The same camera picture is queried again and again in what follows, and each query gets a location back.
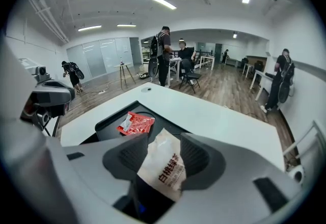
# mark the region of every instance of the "person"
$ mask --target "person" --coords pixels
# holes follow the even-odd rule
[[[70,81],[72,86],[77,90],[77,94],[80,94],[84,91],[84,88],[82,84],[79,82],[79,78],[76,75],[75,71],[73,69],[70,69],[70,63],[67,63],[66,61],[62,61],[61,65],[64,69],[63,77],[66,77],[67,73],[69,73]]]
[[[294,63],[292,63],[292,59],[290,58],[290,51],[288,49],[284,48],[282,55],[277,58],[274,71],[276,72],[276,75],[274,76],[271,83],[271,89],[267,104],[265,106],[260,106],[264,113],[267,113],[268,110],[271,110],[279,102],[278,96],[281,83],[286,81],[291,84],[292,77],[294,75]]]
[[[170,53],[173,51],[170,39],[170,28],[168,26],[163,26],[162,30],[156,35],[160,42],[159,45],[162,46],[163,54],[160,55],[158,59],[158,80],[162,87],[165,87],[167,80],[169,68],[170,68]]]
[[[222,59],[222,64],[225,63],[226,58],[228,58],[228,59],[230,58],[229,55],[228,55],[228,52],[229,52],[228,49],[224,51],[224,53],[223,53],[223,59]]]
[[[186,42],[185,41],[180,41],[179,42],[179,47],[180,50],[178,51],[178,57],[181,58],[182,60],[187,59],[191,62],[195,60],[196,52],[195,48],[193,47],[186,47]],[[181,69],[183,69],[183,63],[180,62],[180,71],[179,71],[179,77],[182,76]]]

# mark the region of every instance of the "sneaker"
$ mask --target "sneaker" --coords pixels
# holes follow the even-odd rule
[[[261,105],[260,106],[260,109],[266,114],[267,113],[267,110],[265,109],[265,106]]]

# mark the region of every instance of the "red package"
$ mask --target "red package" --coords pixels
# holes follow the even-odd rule
[[[142,116],[133,112],[128,112],[126,120],[117,127],[119,132],[125,135],[149,132],[155,118]]]

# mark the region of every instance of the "desk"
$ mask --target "desk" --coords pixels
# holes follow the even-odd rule
[[[142,92],[144,88],[152,90]],[[95,125],[98,122],[136,100],[193,134],[252,150],[285,171],[282,147],[274,126],[206,100],[150,82],[93,108],[63,126],[62,146],[81,144],[95,133]],[[180,116],[180,113],[176,113],[176,111],[182,111],[185,116]]]
[[[224,62],[224,66],[226,65],[226,61],[227,60],[232,60],[232,61],[235,61],[235,64],[234,64],[234,67],[237,68],[238,67],[238,63],[241,62],[241,60],[238,60],[238,59],[229,59],[229,58],[226,58],[225,59],[225,62]]]
[[[177,62],[177,82],[179,82],[179,73],[180,73],[180,62],[181,62],[181,58],[172,58],[170,59],[170,64],[171,62]],[[170,87],[171,85],[171,71],[170,71],[170,68],[169,68],[169,71],[168,71],[168,86]]]
[[[248,63],[246,63],[246,64],[243,66],[243,72],[242,72],[242,74],[245,72],[246,66],[248,67],[248,68],[247,68],[247,73],[246,73],[246,78],[247,78],[247,76],[248,76],[248,72],[249,72],[249,68],[254,67],[254,66],[253,66],[253,65],[249,65]]]
[[[261,81],[260,81],[261,87],[260,87],[260,89],[258,91],[258,94],[256,96],[256,99],[255,99],[256,101],[258,101],[259,96],[260,96],[261,92],[263,91],[263,86],[265,84],[265,81],[266,80],[273,81],[272,78],[266,76],[263,72],[256,70],[255,75],[254,75],[254,78],[253,78],[253,81],[252,81],[251,86],[250,86],[250,89],[253,88],[253,86],[254,86],[254,82],[255,82],[255,79],[256,79],[256,75],[257,74],[261,76]]]
[[[124,79],[124,83],[127,84],[126,82],[126,76],[124,75],[124,70],[123,70],[123,67],[125,66],[126,69],[128,70],[129,72],[129,75],[131,76],[133,82],[136,84],[134,78],[132,77],[132,74],[131,72],[129,71],[129,68],[128,68],[128,65],[131,65],[131,63],[125,63],[123,65],[117,65],[117,66],[114,66],[114,67],[119,67],[120,68],[120,85],[121,85],[121,89],[122,89],[122,77],[121,77],[121,68],[122,68],[122,73],[123,73],[123,79]]]
[[[214,63],[215,63],[215,57],[212,57],[212,56],[200,56],[199,68],[202,68],[202,60],[204,60],[204,59],[211,59],[212,60],[212,68],[211,68],[211,71],[213,71]]]

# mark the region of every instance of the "snack package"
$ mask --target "snack package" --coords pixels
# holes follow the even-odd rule
[[[126,120],[117,127],[119,132],[125,135],[149,132],[155,118],[142,116],[133,112],[128,112]]]
[[[147,156],[137,174],[152,188],[178,201],[181,183],[186,179],[180,140],[163,129],[148,145]]]

